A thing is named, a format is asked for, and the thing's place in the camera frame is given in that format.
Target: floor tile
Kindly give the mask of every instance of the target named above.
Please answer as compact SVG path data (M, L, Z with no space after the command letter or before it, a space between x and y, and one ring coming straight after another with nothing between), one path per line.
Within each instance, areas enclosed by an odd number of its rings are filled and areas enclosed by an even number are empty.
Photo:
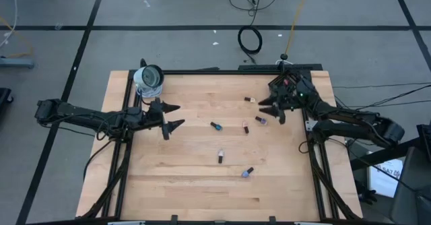
M0 86L10 87L15 97L0 126L0 175L7 177L0 182L0 217L4 224L14 224L18 217L48 135L48 129L34 118L36 104L38 100L61 97L82 36L82 32L20 33L34 45L36 66L0 69ZM13 36L0 55L25 50Z
M17 0L18 25L85 26L95 0ZM14 19L13 0L0 0L1 17L10 25Z
M261 0L265 7L272 0ZM254 24L289 25L301 0L276 0L259 11ZM248 8L245 0L233 4ZM96 25L250 24L247 11L229 0L102 0ZM306 0L298 21L303 25L406 25L397 0Z

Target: wooden table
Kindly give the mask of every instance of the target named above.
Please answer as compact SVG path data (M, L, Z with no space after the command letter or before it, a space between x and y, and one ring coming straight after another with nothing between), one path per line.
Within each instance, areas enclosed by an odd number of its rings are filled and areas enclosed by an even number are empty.
M120 110L128 71L111 72L102 111ZM308 154L298 151L305 140L300 110L286 111L286 124L258 111L269 95L274 75L166 75L161 99L181 109L167 121L185 119L169 141L160 128L135 133L123 202L122 220L319 221ZM321 98L335 104L329 74L312 71ZM265 117L267 125L255 120ZM215 122L223 127L216 131ZM246 135L242 122L247 121ZM106 141L94 141L92 153ZM218 164L218 151L225 151ZM346 149L326 143L333 185L362 216ZM77 208L84 214L106 187L113 145L90 164ZM242 178L244 170L255 170ZM327 216L330 217L324 191ZM110 214L114 214L117 191Z

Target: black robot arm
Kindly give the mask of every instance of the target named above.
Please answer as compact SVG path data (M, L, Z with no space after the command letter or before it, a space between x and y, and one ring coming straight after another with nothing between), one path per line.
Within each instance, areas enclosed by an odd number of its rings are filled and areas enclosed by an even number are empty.
M141 107L129 107L122 111L101 112L63 102L59 99L41 100L35 118L41 125L60 122L71 123L103 132L112 139L126 139L126 131L139 131L152 127L161 127L165 140L184 120L164 121L163 113L179 109L180 106L160 102L159 98L151 101L148 111Z
M299 73L284 72L269 83L270 97L260 105L271 105L260 111L286 122L285 110L303 108L317 122L312 127L318 142L332 135L369 139L383 148L392 148L404 136L404 129L377 112L334 107L321 99L310 80Z

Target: cable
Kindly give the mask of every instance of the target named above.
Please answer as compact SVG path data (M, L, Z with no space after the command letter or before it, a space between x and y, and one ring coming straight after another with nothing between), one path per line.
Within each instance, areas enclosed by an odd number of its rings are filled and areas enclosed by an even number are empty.
M342 101L342 100L340 100L340 98L338 98L336 95L334 95L334 97L342 104L342 105L344 105L344 107L346 107L346 108L350 108L350 107L348 107L346 104L344 104L344 102Z
M64 120L67 120L67 119L70 119L70 118L73 118L73 117L88 117L88 116L90 116L90 117L94 117L94 118L101 119L101 120L103 120L103 122L100 124L100 126L99 126L99 128L98 128L98 130L97 130L97 132L96 132L96 139L97 139L98 141L100 141L100 140L104 139L104 138L106 137L106 135L107 135L110 131L112 131L112 130L110 129L110 124L109 124L109 123L107 123L107 121L108 121L111 117L116 116L116 115L119 115L119 114L123 114L123 112L118 112L118 113L116 113L116 114L113 114L112 116L108 117L107 119L103 119L102 117L98 117L98 116L93 115L93 114L69 115L69 116L67 116L67 117L63 117L63 118L57 119L57 120L55 120L55 121L51 121L51 122L50 122L50 124L60 123L60 122L62 122L62 121L64 121ZM103 124L105 124L105 123L108 125L108 127L106 128L106 133L103 135L103 137L102 137L102 138L99 138L99 132L101 132L102 126L103 126Z
M368 108L368 107L375 107L375 106L379 106L379 105L384 104L384 103L386 103L386 102L389 102L389 101L392 101L392 100L398 99L398 98L400 98L400 97L404 97L404 96L409 95L409 94L413 94L414 92L417 92L417 91L419 91L419 90L423 90L424 88L429 88L429 87L431 87L431 84L429 84L429 85L427 85L427 86L423 86L423 87L421 87L421 88L417 88L417 89L415 89L415 90L410 90L410 91L408 91L408 92L406 92L406 93L399 94L399 95L397 95L397 96L395 96L395 97L386 98L386 99L384 99L384 100L381 100L381 101L378 101L378 102L372 103L372 104L370 104L370 105L368 105L368 106L363 106L363 107L357 108L356 110L361 110L361 109L363 109L363 108Z
M14 31L13 28L9 25L9 23L3 19L2 17L0 17L0 21L6 26L8 27L11 31ZM25 57L25 56L31 56L33 55L33 46L30 42L28 42L28 40L23 37L19 32L14 31L15 34L28 46L28 48L30 49L30 51L28 53L16 53L16 54L12 54L7 56L7 58L13 58L13 57Z
M257 6L256 6L256 8L255 8L255 3L253 3L253 1L254 0L247 0L251 5L253 5L252 6L252 8L250 8L250 9L245 9L245 8L241 8L241 7L238 7L238 6L236 6L236 5L234 5L233 3L232 3L232 0L229 0L229 3L231 4L231 6L232 7L234 7L234 8L236 8L236 9L239 9L239 10L243 10L243 11L259 11L259 10L262 10L262 9L266 9L266 8L268 8L269 6L271 6L274 2L275 2L275 0L272 0L271 1L271 3L269 3L268 5L266 5L265 7L262 7L262 8L258 8Z
M291 62L289 62L287 60L281 60L281 59L280 60L276 60L275 64L278 65L280 62L287 63L287 64L290 64L290 65L294 65L293 63L291 63Z
M146 103L146 102L143 100L143 98L141 98L141 101L142 101L144 104L146 104L146 105L150 105L150 103Z
M423 103L423 102L431 102L431 100L417 100L417 101L411 101L411 102L403 102L403 103L397 103L397 104L382 104L378 106L372 106L374 108L376 107L385 107L385 106L398 106L398 105L404 105L404 104L415 104L415 103ZM367 108L367 106L349 106L350 108Z
M40 124L40 126L45 127L45 128L51 128L52 127L52 126L48 127L48 126L42 125L42 124ZM84 133L84 132L81 132L81 131L75 131L75 130L72 130L72 129L69 129L69 128L66 128L66 127L59 127L59 129L63 129L63 130L66 130L66 131L71 131L73 133L78 133L78 134L82 134L82 135L87 135L87 136L90 136L90 137L94 137L94 135L92 135L92 134Z
M250 23L250 25L249 26L243 26L240 29L240 31L238 32L238 43L240 45L241 50L250 58L252 63L256 64L256 60L251 55L255 55L255 54L259 53L259 51L262 49L263 40L262 40L261 33L256 28L252 27L252 25L255 22L257 12L259 10L268 8L269 6L271 6L275 2L275 0L272 0L271 3L269 3L268 5L266 5L265 7L262 7L262 8L259 8L260 0L257 0L257 3L255 0L247 0L247 1L251 4L250 9L245 9L245 8L241 8L241 7L236 6L235 4L233 4L232 0L229 0L229 3L231 4L232 7L236 8L236 9L248 11L248 15L253 17L253 20ZM244 30L252 30L256 34L257 38L259 39L259 45L258 45L257 49L250 50L250 49L247 49L243 45L243 43L241 41L241 34Z
M385 172L383 169L381 169L381 168L379 168L379 167L377 167L377 166L375 166L375 165L371 165L371 164L370 164L370 163L368 163L367 161L365 161L365 160L363 160L362 158L360 158L358 155L356 155L354 152L352 152L352 151L350 150L350 147L353 145L353 143L352 143L349 147L347 147L344 143L342 143L342 142L340 142L340 141L338 141L338 140L336 140L336 139L333 139L333 138L328 138L328 139L329 139L329 140L331 140L331 141L335 141L335 142L337 142L337 143L340 143L341 145L343 145L344 147L346 147L346 148L347 148L347 150L348 150L348 152L349 152L349 153L351 153L353 156L355 156L359 161L363 162L364 164L366 164L366 165L368 165L368 166L370 166L370 167L373 167L373 168L377 169L378 171L381 171L381 172L382 172L382 173L384 173L385 175L387 175L387 176L391 177L392 179L396 180L398 183L402 184L405 188L409 189L411 192L413 192L413 193L415 193L415 194L419 194L421 197L423 197L423 198L427 199L428 201L431 201L431 198L426 197L425 195L422 195L421 193L419 193L419 192L418 192L418 191L416 191L415 189L411 188L409 185L407 185L407 184L406 184L406 183L404 183L403 181L400 181L400 180L399 180L399 179L397 179L396 177L394 177L394 176L392 176L392 175L388 174L387 172Z
M333 86L332 88L381 88L381 87L393 87L393 86L409 86L409 85L422 85L422 84L431 84L431 82L422 82L422 83L407 83L407 84L381 84L375 86Z
M303 141L302 143L300 143L299 144L299 146L298 146L298 151L301 153L301 154L307 154L309 151L307 150L307 151L305 151L305 152L303 152L303 151L301 151L301 146L302 146L302 144L304 144L304 143L306 143L307 142L307 140L305 140L305 141Z
M102 141L111 131L113 131L111 128L110 128L110 124L109 124L109 122L108 122L108 120L109 119L111 119L111 118L113 118L113 117L116 117L116 116L118 116L118 115L122 115L122 114L125 114L126 112L124 112L124 111L121 111L121 112L118 112L118 113L115 113L115 114L113 114L113 115L110 115L108 118L106 118L106 119L103 119L103 122L101 122L101 124L99 125L99 127L97 128L97 131L96 131L96 139L98 140L98 141ZM102 127L103 127L103 124L107 124L107 127L106 127L106 132L104 133L104 135L102 136L102 137L99 137L99 133L102 131Z
M244 45L243 45L243 43L242 43L242 41L241 41L241 34L242 34L242 32L244 31L244 30L252 30L255 34L256 34L256 36L257 36L257 38L259 39L259 45L258 45L258 47L255 49L255 50L250 50L250 49L247 49ZM261 49L262 49L262 44L263 44L263 39L262 39L262 35L261 35L261 33L256 29L256 28L254 28L254 27L252 27L252 26L243 26L243 27L241 27L241 29L240 29L240 31L238 31L238 44L240 45L240 48L241 48L241 50L250 58L250 60L254 63L254 64L256 64L256 60L251 56L251 55L256 55L257 53L259 53L260 51L261 51Z
M17 3L17 0L13 0L13 2L15 3L15 18L13 20L13 27L11 32L6 36L5 40L3 40L2 43L0 43L0 48L7 42L7 39L9 39L9 37L13 34L13 31L15 31L16 22L18 19L18 3Z
M104 148L106 148L110 143L112 142L112 140L109 140L105 145L103 145L99 150L97 150L93 155L91 155L90 159L87 161L86 166L84 167L84 177L83 180L86 179L86 173L87 173L87 168L88 165L90 165L90 162L93 160L93 158L99 154Z
M261 0L257 0L256 9L259 7L260 1ZM238 31L238 44L240 45L241 50L250 58L252 63L256 64L256 60L251 55L255 55L255 54L259 53L259 51L261 51L263 39L262 39L261 33L256 28L252 27L253 22L255 22L255 18L256 18L256 14L257 14L257 10L254 9L254 11L255 11L255 13L253 14L253 20L251 21L250 25L249 26L243 26ZM250 50L250 49L247 49L243 45L243 43L241 41L241 34L244 30L252 30L256 34L257 38L259 39L259 45L258 45L257 49Z
M253 14L253 20L251 21L250 26L252 26L253 22L255 22L255 18L256 18L256 15L257 15L257 9L259 8L259 2L260 1L261 0L257 0L256 9L253 10L255 13Z
M288 40L288 46L286 47L286 51L284 52L286 55L288 54L290 43L294 39L295 25L296 25L296 22L298 21L300 12L302 10L302 7L304 6L304 2L305 2L305 0L301 0L301 3L299 4L299 6L298 6L298 8L296 10L296 14L295 14L295 17L294 17L294 22L292 23L292 27L290 28L290 35L289 35L289 40Z

